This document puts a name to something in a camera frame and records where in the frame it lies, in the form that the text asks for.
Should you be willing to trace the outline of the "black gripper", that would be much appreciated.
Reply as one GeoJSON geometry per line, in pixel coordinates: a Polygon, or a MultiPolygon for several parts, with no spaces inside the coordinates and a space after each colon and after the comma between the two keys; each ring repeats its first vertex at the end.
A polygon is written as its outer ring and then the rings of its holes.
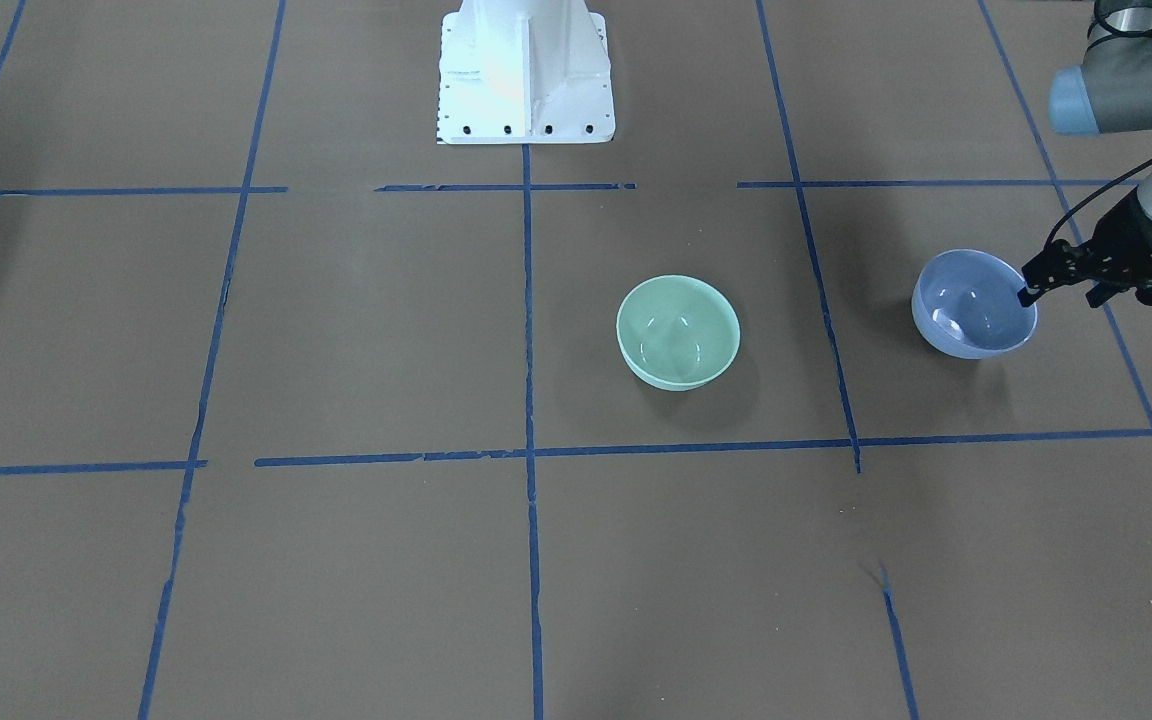
{"type": "Polygon", "coordinates": [[[1146,281],[1152,253],[1152,218],[1138,192],[1117,200],[1096,225],[1082,247],[1047,243],[1020,270],[1020,306],[1034,306],[1043,295],[1062,287],[1093,281],[1085,291],[1087,306],[1102,306],[1120,293],[1134,291],[1146,281]]]}

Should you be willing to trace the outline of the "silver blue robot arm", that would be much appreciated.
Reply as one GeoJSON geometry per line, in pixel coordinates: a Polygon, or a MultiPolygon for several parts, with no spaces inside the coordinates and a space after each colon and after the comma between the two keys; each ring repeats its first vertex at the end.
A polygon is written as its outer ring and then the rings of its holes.
{"type": "MultiPolygon", "coordinates": [[[[1048,109],[1060,135],[1152,129],[1152,1],[1093,5],[1082,63],[1053,78],[1048,109]]],[[[1079,283],[1091,285],[1091,306],[1126,291],[1152,306],[1152,158],[1137,172],[1143,181],[1097,220],[1087,241],[1075,245],[1052,228],[1021,268],[1021,306],[1079,283]]]]}

